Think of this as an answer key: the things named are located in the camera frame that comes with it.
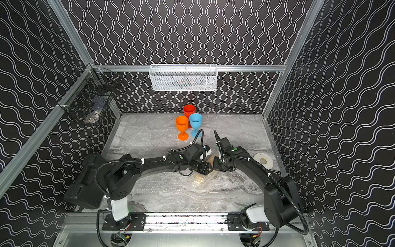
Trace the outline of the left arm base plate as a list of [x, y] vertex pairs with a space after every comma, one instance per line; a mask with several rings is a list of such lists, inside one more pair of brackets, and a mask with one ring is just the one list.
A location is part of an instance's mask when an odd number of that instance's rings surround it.
[[112, 214], [105, 217], [103, 223], [103, 231], [142, 231], [146, 223], [146, 215], [144, 213], [129, 213], [129, 216], [115, 221]]

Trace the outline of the blue glass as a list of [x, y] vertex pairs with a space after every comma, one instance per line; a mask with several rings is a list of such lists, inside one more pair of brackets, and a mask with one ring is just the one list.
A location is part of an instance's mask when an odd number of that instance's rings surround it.
[[193, 129], [192, 137], [196, 137], [197, 133], [200, 131], [202, 126], [203, 116], [199, 113], [194, 113], [189, 117], [189, 123]]

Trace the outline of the yellow glass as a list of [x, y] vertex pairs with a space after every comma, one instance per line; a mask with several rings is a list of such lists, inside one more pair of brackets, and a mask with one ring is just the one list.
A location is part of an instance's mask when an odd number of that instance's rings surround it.
[[217, 174], [218, 174], [217, 171], [213, 171], [206, 176], [199, 173], [193, 174], [190, 185], [194, 189], [203, 189], [207, 184], [209, 184], [215, 178]]

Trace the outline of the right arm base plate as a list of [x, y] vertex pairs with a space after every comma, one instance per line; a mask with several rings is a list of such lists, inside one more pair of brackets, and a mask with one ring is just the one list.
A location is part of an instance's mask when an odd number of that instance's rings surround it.
[[224, 221], [229, 231], [269, 231], [270, 227], [266, 222], [252, 223], [246, 214], [229, 213]]

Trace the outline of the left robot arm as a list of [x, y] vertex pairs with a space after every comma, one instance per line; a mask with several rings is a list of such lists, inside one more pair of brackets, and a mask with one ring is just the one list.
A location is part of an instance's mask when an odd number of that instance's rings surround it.
[[171, 149], [166, 155], [148, 159], [126, 156], [101, 164], [94, 173], [94, 183], [108, 201], [108, 210], [116, 223], [130, 222], [127, 196], [137, 180], [143, 177], [177, 172], [188, 177], [186, 171], [207, 175], [213, 166], [206, 161], [211, 148], [204, 145], [204, 131], [197, 132], [192, 143], [184, 148]]

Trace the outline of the orange glass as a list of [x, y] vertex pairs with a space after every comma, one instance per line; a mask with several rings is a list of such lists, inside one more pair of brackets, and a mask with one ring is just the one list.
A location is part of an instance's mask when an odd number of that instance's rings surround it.
[[186, 116], [179, 116], [176, 119], [177, 129], [180, 131], [178, 135], [178, 139], [180, 141], [186, 141], [189, 138], [188, 133], [186, 132], [189, 127], [189, 119]]

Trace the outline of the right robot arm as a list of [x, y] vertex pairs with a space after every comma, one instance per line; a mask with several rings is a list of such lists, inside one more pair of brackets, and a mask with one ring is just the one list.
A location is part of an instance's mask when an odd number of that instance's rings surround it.
[[241, 146], [234, 147], [229, 140], [220, 138], [214, 131], [219, 157], [214, 158], [214, 170], [233, 172], [240, 170], [246, 174], [263, 192], [264, 202], [252, 204], [241, 211], [243, 227], [251, 228], [265, 216], [275, 228], [288, 226], [306, 235], [309, 226], [301, 209], [300, 195], [290, 176], [282, 177], [276, 171], [265, 168]]

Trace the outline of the red wine glass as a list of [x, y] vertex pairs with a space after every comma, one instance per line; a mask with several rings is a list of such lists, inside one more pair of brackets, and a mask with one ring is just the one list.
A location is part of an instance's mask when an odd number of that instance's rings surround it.
[[196, 113], [196, 107], [194, 105], [186, 105], [184, 108], [184, 115], [189, 119], [190, 116]]

